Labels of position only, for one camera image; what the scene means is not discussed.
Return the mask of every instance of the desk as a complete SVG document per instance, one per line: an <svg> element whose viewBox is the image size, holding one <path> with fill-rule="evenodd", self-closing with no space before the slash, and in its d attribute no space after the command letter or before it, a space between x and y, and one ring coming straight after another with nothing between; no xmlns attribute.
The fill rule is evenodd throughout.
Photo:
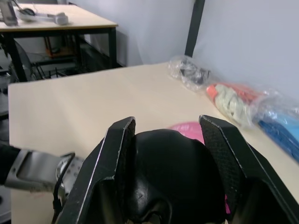
<svg viewBox="0 0 299 224"><path fill-rule="evenodd" d="M58 14L64 12L69 17L69 24L59 26L53 22L24 22L19 20L19 25L8 27L0 23L0 35L5 38L7 50L12 58L19 80L26 82L19 53L14 38L43 37L55 35L81 35L104 34L109 35L110 67L116 68L116 23L90 13L74 5L45 5L45 4L20 4L21 8L31 8L45 14Z"/></svg>
<svg viewBox="0 0 299 224"><path fill-rule="evenodd" d="M166 64L9 86L10 143L55 155L86 157L113 122L128 116L136 117L139 133L197 121L200 114L225 119L204 94L170 78ZM242 134L299 202L299 165L259 129ZM49 223L52 214L51 194L12 190L13 223Z"/></svg>

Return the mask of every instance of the pink object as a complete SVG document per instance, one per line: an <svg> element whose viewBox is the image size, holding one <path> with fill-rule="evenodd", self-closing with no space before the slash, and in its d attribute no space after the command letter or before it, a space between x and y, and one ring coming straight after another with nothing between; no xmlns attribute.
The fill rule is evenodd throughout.
<svg viewBox="0 0 299 224"><path fill-rule="evenodd" d="M197 139L201 143L205 143L202 136L201 126L198 122L186 122L171 126L169 129L180 132L183 136L189 139Z"/></svg>

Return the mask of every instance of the clear plastic bag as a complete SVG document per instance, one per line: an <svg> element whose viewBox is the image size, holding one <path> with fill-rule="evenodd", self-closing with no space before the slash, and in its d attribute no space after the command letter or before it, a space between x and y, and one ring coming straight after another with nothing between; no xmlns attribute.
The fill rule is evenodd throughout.
<svg viewBox="0 0 299 224"><path fill-rule="evenodd" d="M269 138L299 162L299 103L267 91L252 104L252 120Z"/></svg>
<svg viewBox="0 0 299 224"><path fill-rule="evenodd" d="M170 60L168 68L172 77L181 79L192 91L202 90L208 85L210 71L199 67L191 57L176 56Z"/></svg>
<svg viewBox="0 0 299 224"><path fill-rule="evenodd" d="M224 116L243 127L253 126L252 103L264 95L262 91L232 83L214 83L206 92Z"/></svg>

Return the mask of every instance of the wooden table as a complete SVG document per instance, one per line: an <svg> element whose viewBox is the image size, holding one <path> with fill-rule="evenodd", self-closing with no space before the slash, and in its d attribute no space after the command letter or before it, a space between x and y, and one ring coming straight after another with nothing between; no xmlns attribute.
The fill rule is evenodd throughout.
<svg viewBox="0 0 299 224"><path fill-rule="evenodd" d="M9 86L10 143L55 155L86 157L113 122L128 116L135 116L139 133L198 121L201 114L225 119L205 94L170 78L166 64ZM258 128L241 132L299 202L299 165ZM50 223L52 214L52 194L12 190L13 223Z"/></svg>
<svg viewBox="0 0 299 224"><path fill-rule="evenodd" d="M60 26L53 22L24 22L8 27L0 23L0 34L4 36L7 50L12 58L20 81L27 81L14 38L43 37L54 35L103 34L109 35L109 57L111 68L116 68L116 27L117 23L104 19L74 5L20 4L21 8L31 8L38 13L58 14L64 12L69 24Z"/></svg>

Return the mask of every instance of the desk leg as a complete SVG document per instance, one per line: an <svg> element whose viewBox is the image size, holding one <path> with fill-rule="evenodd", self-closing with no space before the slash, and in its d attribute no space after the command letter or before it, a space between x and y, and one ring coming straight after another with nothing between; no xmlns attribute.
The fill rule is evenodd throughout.
<svg viewBox="0 0 299 224"><path fill-rule="evenodd" d="M109 31L109 57L110 57L110 68L114 69L117 67L116 61L116 28L111 28Z"/></svg>
<svg viewBox="0 0 299 224"><path fill-rule="evenodd" d="M26 82L27 81L26 74L23 69L23 64L21 62L21 58L17 46L14 42L14 36L12 36L11 34L3 34L3 36L5 39L5 46L13 62L14 69L17 73L18 79L20 82Z"/></svg>
<svg viewBox="0 0 299 224"><path fill-rule="evenodd" d="M77 63L80 67L82 67L82 55L81 55L81 47L80 47L80 37L78 35L75 36L75 44L76 44L76 56Z"/></svg>

